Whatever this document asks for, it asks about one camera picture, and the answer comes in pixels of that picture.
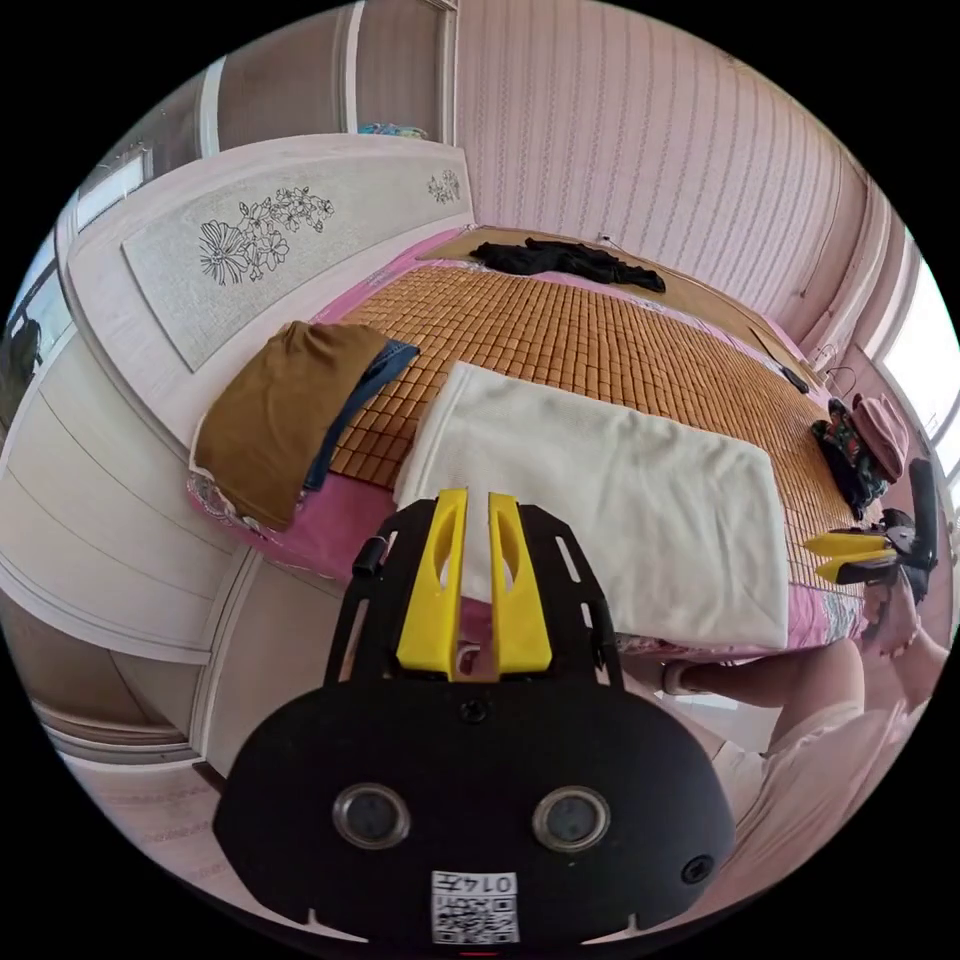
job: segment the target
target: floral carving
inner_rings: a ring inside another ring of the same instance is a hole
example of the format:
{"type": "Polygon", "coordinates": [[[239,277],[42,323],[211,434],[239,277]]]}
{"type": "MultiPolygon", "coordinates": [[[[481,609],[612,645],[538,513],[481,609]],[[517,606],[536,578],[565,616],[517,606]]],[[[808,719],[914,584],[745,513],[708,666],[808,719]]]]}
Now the floral carving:
{"type": "Polygon", "coordinates": [[[427,191],[437,203],[452,203],[460,199],[460,181],[452,170],[444,170],[439,180],[436,177],[430,178],[427,191]]]}
{"type": "Polygon", "coordinates": [[[246,276],[255,283],[265,269],[272,273],[290,252],[283,231],[296,233],[305,226],[323,233],[324,221],[334,213],[333,204],[311,194],[309,187],[280,189],[275,197],[238,206],[240,220],[235,225],[222,220],[200,225],[200,265],[221,287],[227,278],[242,283],[246,276]]]}

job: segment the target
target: person's leg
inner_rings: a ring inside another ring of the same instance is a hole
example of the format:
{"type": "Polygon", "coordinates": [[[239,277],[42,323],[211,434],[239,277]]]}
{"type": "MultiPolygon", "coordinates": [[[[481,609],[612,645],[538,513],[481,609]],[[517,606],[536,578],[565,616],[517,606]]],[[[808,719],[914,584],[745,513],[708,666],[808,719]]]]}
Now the person's leg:
{"type": "Polygon", "coordinates": [[[863,661],[850,639],[798,650],[742,666],[692,664],[681,683],[758,707],[780,707],[770,742],[776,743],[815,713],[837,704],[864,702],[863,661]]]}

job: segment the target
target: striped wallpaper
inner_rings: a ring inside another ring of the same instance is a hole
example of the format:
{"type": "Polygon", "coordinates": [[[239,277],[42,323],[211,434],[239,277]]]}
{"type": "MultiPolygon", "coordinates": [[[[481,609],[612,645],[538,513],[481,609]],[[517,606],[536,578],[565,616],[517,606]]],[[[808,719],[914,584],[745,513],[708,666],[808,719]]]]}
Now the striped wallpaper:
{"type": "Polygon", "coordinates": [[[616,243],[795,340],[839,287],[862,175],[715,47],[593,0],[461,0],[458,129],[478,220],[616,243]]]}

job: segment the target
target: wardrobe door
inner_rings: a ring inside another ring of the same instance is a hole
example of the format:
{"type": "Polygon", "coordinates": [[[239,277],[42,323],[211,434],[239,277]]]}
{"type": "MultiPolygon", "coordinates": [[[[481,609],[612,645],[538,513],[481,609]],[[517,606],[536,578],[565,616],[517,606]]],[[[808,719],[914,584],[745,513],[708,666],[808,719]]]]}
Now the wardrobe door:
{"type": "Polygon", "coordinates": [[[220,77],[220,149],[344,133],[343,42],[350,6],[300,20],[229,54],[220,77]]]}
{"type": "Polygon", "coordinates": [[[445,14],[426,0],[366,0],[357,41],[357,124],[396,123],[441,136],[445,14]]]}

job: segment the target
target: brown cloth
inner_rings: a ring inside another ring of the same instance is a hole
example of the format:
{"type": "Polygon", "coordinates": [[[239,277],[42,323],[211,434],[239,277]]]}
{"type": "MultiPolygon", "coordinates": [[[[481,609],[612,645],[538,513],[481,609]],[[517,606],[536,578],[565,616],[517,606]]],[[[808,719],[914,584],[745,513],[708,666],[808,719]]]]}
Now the brown cloth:
{"type": "Polygon", "coordinates": [[[356,324],[296,322],[271,337],[210,408],[194,461],[241,516],[292,522],[331,424],[387,338],[356,324]]]}

